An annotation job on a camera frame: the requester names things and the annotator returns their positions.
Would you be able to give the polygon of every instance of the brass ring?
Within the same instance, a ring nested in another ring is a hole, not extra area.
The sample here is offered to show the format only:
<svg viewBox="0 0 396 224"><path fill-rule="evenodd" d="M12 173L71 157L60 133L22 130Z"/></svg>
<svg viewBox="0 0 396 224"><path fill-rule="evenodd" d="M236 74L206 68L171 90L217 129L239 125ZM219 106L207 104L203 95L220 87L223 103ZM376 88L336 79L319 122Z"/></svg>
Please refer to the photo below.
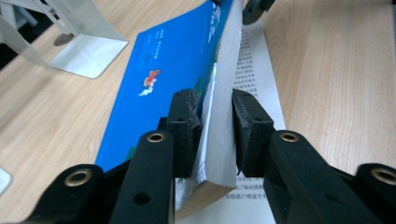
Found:
<svg viewBox="0 0 396 224"><path fill-rule="evenodd" d="M82 178L73 179L76 175L83 175ZM92 177L92 172L90 169L79 169L69 175L64 183L67 187L77 187L87 183Z"/></svg>
<svg viewBox="0 0 396 224"><path fill-rule="evenodd" d="M372 175L379 181L396 186L396 174L383 168L374 168Z"/></svg>
<svg viewBox="0 0 396 224"><path fill-rule="evenodd" d="M152 133L148 136L148 141L152 143L159 143L165 139L165 135L163 133Z"/></svg>
<svg viewBox="0 0 396 224"><path fill-rule="evenodd" d="M280 138L286 142L297 142L300 140L299 137L294 133L282 133Z"/></svg>

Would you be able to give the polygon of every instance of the white bracket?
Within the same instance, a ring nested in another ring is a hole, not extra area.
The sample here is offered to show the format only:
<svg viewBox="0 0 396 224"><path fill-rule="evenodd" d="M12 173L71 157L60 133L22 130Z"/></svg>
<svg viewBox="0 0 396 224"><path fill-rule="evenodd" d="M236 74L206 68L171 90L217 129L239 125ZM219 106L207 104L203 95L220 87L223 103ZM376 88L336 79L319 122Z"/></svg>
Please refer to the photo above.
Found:
<svg viewBox="0 0 396 224"><path fill-rule="evenodd" d="M45 13L66 35L75 38L47 63L32 45L0 16L0 43L5 43L26 60L84 77L99 77L128 44L97 10L92 0L0 0L14 6ZM54 19L55 12L64 25Z"/></svg>

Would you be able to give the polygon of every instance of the wooden table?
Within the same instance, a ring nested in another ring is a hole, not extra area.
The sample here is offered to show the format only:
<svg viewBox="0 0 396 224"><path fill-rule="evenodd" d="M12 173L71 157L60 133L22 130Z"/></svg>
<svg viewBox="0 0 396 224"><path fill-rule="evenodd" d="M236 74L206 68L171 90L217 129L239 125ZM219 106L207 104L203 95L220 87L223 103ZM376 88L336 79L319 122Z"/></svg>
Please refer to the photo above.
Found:
<svg viewBox="0 0 396 224"><path fill-rule="evenodd" d="M17 58L0 73L0 166L13 181L0 223L21 221L62 170L93 163L137 34L203 1L94 0L129 41L96 80ZM289 129L337 168L396 167L396 74L390 0L276 0L265 34ZM34 43L52 57L60 32Z"/></svg>

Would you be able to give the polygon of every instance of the blue book cover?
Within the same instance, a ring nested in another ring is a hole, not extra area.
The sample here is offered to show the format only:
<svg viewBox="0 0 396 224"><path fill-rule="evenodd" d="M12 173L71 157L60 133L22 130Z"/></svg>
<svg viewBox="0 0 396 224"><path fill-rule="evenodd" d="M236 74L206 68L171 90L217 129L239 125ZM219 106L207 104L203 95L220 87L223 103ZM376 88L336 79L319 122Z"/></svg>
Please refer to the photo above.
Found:
<svg viewBox="0 0 396 224"><path fill-rule="evenodd" d="M206 1L138 35L95 162L105 172L134 153L143 133L156 130L175 92L194 89L204 97L232 1L221 7Z"/></svg>

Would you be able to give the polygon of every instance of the paper sheet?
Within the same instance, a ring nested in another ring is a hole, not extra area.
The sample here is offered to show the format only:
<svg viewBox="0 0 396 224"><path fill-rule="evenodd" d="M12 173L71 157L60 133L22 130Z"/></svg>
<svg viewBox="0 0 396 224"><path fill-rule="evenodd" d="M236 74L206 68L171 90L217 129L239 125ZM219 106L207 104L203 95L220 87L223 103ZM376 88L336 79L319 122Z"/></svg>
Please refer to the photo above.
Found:
<svg viewBox="0 0 396 224"><path fill-rule="evenodd" d="M252 93L274 120L275 128L286 129L261 21L243 28L234 87ZM237 189L177 223L275 223L262 183L260 178L240 175Z"/></svg>

